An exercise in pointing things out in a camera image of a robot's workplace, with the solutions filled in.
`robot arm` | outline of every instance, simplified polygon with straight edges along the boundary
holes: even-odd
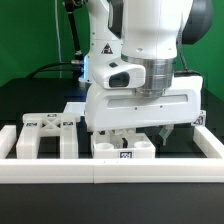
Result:
[[[93,82],[93,68],[120,56],[122,40],[108,28],[110,5],[107,0],[88,0],[90,50],[85,57],[81,82]]]
[[[195,15],[200,15],[199,27]],[[194,122],[200,114],[202,77],[173,77],[176,42],[184,28],[192,32],[184,42],[199,40],[211,26],[211,15],[210,0],[123,0],[121,57],[94,68],[86,103],[88,129]]]

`green wall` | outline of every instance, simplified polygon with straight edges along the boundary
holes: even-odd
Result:
[[[212,29],[194,46],[185,46],[184,51],[188,67],[201,72],[206,88],[224,100],[224,1],[213,0],[213,4]],[[62,59],[70,60],[73,45],[62,0],[58,0],[58,13]],[[54,0],[1,1],[0,15],[0,85],[59,60]],[[89,49],[87,15],[85,7],[75,14],[84,53]]]

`cable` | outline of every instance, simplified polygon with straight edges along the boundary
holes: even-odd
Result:
[[[71,65],[71,62],[59,62],[59,63],[52,63],[52,64],[42,66],[42,67],[38,68],[37,70],[35,70],[34,72],[31,72],[30,74],[28,74],[26,78],[32,79],[38,72],[41,72],[44,69],[61,66],[61,65]]]
[[[187,71],[188,67],[187,67],[186,59],[184,57],[182,38],[183,38],[183,15],[182,15],[182,18],[181,18],[180,30],[178,32],[178,41],[177,41],[177,43],[178,43],[178,50],[179,50],[179,54],[180,54],[180,59],[181,59],[182,65],[184,67],[184,70]]]
[[[56,25],[57,42],[58,42],[58,58],[59,58],[59,62],[62,62],[61,38],[60,38],[60,29],[59,29],[59,21],[58,21],[58,1],[55,0],[54,4],[55,4],[55,25]]]
[[[184,76],[202,76],[201,73],[194,70],[184,70],[174,72],[175,77],[184,77]]]
[[[72,72],[72,69],[47,69],[47,70],[41,70],[39,72]]]
[[[81,47],[80,47],[80,44],[79,44],[78,32],[77,32],[77,28],[76,28],[76,24],[75,24],[74,15],[72,13],[70,13],[70,14],[68,13],[68,19],[69,19],[69,22],[70,22],[73,44],[74,44],[74,48],[75,48],[75,51],[76,51],[76,55],[77,54],[82,54]]]

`label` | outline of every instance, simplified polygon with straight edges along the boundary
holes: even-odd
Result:
[[[47,117],[57,117],[57,114],[48,114]]]
[[[206,111],[201,110],[200,112],[200,116],[198,117],[198,119],[193,122],[191,125],[192,126],[198,126],[198,125],[203,125],[205,126],[205,121],[206,121]]]
[[[111,47],[109,44],[107,44],[104,49],[101,52],[102,54],[113,54],[113,51],[111,50]]]
[[[26,124],[26,127],[36,127],[37,126],[37,123],[27,123]]]
[[[63,122],[63,126],[72,126],[73,122]]]
[[[120,152],[120,158],[121,159],[131,159],[132,152]]]

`robot logo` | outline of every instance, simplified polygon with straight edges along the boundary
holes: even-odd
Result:
[[[110,45],[107,43],[104,49],[101,52],[102,54],[113,54]]]

